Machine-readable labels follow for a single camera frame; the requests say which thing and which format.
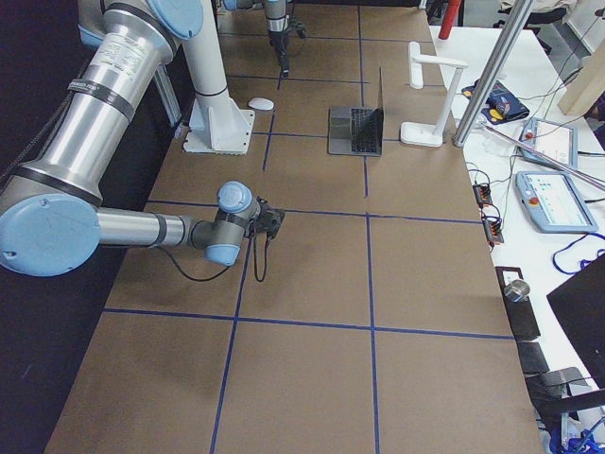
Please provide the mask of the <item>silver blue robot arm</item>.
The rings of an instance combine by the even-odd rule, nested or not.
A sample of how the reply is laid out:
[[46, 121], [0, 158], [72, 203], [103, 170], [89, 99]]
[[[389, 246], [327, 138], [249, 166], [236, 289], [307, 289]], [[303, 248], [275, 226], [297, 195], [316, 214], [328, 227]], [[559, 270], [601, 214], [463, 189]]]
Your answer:
[[81, 40], [95, 49], [68, 87], [39, 157], [18, 165], [1, 192], [1, 264], [37, 277], [67, 273], [100, 245], [166, 250], [188, 245], [230, 267], [244, 238], [274, 238], [285, 217], [244, 184], [217, 192], [211, 221], [102, 206], [99, 183], [150, 83], [174, 110], [165, 67], [183, 52], [196, 92], [186, 149], [247, 152], [255, 114], [229, 94], [207, 1], [82, 1]]
[[227, 0], [222, 2], [228, 11], [253, 9], [260, 5], [264, 11], [268, 41], [275, 52], [280, 66], [280, 77], [287, 79], [290, 73], [290, 57], [288, 53], [289, 36], [295, 33], [300, 39], [307, 37], [304, 24], [287, 12], [286, 0]]

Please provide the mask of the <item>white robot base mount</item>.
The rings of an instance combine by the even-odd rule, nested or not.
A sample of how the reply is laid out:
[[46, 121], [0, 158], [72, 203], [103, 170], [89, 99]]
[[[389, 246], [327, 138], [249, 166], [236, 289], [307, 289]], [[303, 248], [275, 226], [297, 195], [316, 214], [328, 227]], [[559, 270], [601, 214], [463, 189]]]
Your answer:
[[210, 1], [200, 3], [200, 32], [182, 44], [196, 93], [183, 144], [190, 153], [244, 155], [255, 113], [241, 110], [230, 96]]

